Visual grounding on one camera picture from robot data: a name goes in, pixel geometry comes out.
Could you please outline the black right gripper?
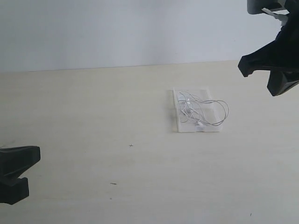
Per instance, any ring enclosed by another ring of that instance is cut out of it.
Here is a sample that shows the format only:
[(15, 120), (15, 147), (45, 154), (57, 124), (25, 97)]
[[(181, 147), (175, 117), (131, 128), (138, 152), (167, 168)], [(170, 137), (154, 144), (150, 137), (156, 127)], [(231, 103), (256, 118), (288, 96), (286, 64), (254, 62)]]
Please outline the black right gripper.
[(287, 21), (275, 41), (242, 56), (238, 69), (244, 77), (256, 70), (270, 71), (267, 89), (279, 96), (299, 84), (299, 5), (285, 4)]

